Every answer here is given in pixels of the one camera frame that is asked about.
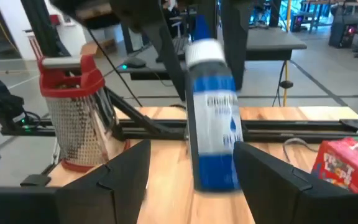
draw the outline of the yellow pole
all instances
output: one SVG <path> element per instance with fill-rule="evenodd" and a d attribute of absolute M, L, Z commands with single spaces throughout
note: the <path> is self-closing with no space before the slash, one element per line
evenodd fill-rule
<path fill-rule="evenodd" d="M 291 0 L 288 0 L 287 6 L 287 31 L 290 30 L 290 18 L 291 18 Z M 288 80 L 288 61 L 285 61 L 285 81 Z M 284 101 L 283 105 L 287 106 L 287 89 L 284 89 Z"/>

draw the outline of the red box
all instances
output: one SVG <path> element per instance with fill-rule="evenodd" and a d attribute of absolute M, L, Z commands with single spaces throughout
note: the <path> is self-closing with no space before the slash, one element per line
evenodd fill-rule
<path fill-rule="evenodd" d="M 358 139 L 323 141 L 312 174 L 358 193 Z"/>

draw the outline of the water drop logo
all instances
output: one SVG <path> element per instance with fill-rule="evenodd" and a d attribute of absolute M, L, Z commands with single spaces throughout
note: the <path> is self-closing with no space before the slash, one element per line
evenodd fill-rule
<path fill-rule="evenodd" d="M 232 132 L 236 132 L 237 128 L 236 128 L 236 122 L 234 122 L 233 117 L 231 118 L 231 122 L 230 122 L 230 130 Z"/>

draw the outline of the bottle label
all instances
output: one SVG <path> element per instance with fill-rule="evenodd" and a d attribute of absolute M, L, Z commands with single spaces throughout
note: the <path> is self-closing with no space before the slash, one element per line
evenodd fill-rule
<path fill-rule="evenodd" d="M 193 85 L 201 184 L 213 189 L 237 184 L 232 153 L 243 141 L 241 117 L 231 76 L 201 77 Z"/>

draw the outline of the black desk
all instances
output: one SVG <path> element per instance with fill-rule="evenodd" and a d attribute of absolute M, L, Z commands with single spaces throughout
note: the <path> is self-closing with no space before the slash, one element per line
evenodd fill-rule
<path fill-rule="evenodd" d="M 218 34 L 218 39 L 223 43 L 223 38 Z M 286 33 L 280 28 L 251 29 L 249 30 L 247 43 L 247 60 L 290 60 L 292 50 L 306 49 L 306 44 Z M 130 73 L 132 80 L 169 80 L 169 76 L 163 63 L 155 62 L 157 51 L 154 47 L 148 47 L 139 52 L 134 57 L 146 62 L 144 68 L 123 68 L 123 64 L 118 66 L 121 73 Z M 186 70 L 185 61 L 180 65 Z"/>

